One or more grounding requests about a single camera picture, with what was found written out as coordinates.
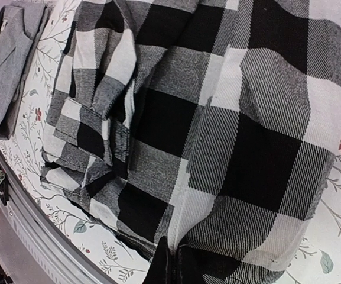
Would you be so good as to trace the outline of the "black white plaid shirt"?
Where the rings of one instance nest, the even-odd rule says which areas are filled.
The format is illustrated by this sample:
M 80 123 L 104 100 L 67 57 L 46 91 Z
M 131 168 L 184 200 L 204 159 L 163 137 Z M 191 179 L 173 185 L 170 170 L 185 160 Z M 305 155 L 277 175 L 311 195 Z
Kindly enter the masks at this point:
M 151 260 L 167 237 L 274 283 L 341 138 L 341 25 L 314 1 L 82 1 L 41 182 Z

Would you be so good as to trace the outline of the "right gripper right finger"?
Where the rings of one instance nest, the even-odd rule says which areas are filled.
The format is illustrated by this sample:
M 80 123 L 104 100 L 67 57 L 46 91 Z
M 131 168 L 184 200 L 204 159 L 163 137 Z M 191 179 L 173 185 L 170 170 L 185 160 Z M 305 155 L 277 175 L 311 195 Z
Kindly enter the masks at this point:
M 177 283 L 225 283 L 235 259 L 182 245 L 177 250 Z

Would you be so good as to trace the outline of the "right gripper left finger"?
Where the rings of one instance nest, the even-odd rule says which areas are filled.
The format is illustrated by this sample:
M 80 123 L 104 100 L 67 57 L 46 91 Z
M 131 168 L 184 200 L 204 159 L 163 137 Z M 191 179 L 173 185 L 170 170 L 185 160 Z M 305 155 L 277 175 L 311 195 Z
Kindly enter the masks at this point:
M 148 270 L 148 284 L 176 283 L 176 255 L 168 247 L 167 237 L 161 237 Z

